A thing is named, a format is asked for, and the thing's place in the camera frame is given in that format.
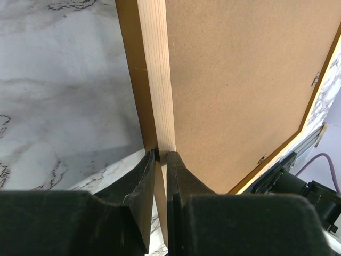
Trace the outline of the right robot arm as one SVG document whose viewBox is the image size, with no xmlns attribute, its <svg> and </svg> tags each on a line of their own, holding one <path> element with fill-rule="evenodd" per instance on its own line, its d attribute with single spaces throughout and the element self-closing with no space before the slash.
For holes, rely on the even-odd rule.
<svg viewBox="0 0 341 256">
<path fill-rule="evenodd" d="M 336 220 L 340 216 L 340 193 L 318 183 L 303 181 L 289 172 L 297 154 L 292 152 L 261 175 L 245 194 L 294 194 L 305 197 L 315 208 L 323 228 L 336 233 Z"/>
</svg>

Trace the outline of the wooden picture frame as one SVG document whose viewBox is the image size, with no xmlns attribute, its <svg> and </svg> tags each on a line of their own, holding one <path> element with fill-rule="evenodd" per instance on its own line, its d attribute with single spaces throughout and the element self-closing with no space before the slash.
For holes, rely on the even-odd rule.
<svg viewBox="0 0 341 256">
<path fill-rule="evenodd" d="M 306 128 L 340 39 L 340 1 L 116 8 L 144 148 L 159 155 L 155 199 L 167 242 L 168 153 L 216 193 L 245 189 Z"/>
</svg>

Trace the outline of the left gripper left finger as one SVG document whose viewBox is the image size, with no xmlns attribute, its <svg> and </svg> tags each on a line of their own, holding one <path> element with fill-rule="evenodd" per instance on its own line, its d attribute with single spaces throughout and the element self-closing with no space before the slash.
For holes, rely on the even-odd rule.
<svg viewBox="0 0 341 256">
<path fill-rule="evenodd" d="M 1 192 L 1 255 L 145 255 L 155 152 L 106 188 Z"/>
</svg>

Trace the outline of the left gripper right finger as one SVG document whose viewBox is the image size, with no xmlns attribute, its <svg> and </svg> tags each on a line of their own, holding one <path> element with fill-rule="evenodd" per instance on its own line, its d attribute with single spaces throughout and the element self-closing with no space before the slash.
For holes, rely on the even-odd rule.
<svg viewBox="0 0 341 256">
<path fill-rule="evenodd" d="M 313 206 L 296 195 L 219 195 L 167 156 L 169 255 L 331 255 Z"/>
</svg>

